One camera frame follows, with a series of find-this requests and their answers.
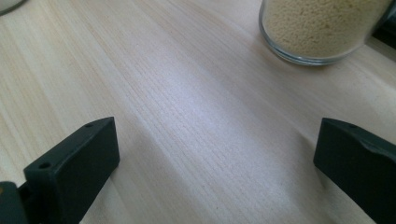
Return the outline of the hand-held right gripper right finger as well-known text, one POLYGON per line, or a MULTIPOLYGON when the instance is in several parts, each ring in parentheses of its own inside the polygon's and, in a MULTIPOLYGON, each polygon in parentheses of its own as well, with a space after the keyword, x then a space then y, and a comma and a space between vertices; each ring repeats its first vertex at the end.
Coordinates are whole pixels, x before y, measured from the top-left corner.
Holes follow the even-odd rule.
POLYGON ((396 145, 337 119, 320 124, 315 166, 377 224, 396 224, 396 145))

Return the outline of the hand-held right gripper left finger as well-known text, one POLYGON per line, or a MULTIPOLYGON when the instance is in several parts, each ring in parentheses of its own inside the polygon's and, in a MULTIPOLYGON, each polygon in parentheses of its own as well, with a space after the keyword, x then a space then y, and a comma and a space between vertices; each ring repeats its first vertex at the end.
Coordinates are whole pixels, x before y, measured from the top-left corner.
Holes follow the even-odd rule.
POLYGON ((120 163, 115 120, 83 125, 24 168, 33 224, 78 224, 120 163))

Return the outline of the glass jar with yellow grains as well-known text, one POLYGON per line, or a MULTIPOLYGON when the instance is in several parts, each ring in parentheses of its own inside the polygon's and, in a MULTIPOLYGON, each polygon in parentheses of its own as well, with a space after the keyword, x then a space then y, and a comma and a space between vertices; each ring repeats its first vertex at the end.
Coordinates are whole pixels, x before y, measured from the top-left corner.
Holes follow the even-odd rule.
POLYGON ((394 9, 396 0, 262 0, 259 27, 280 57, 325 65, 363 46, 394 9))

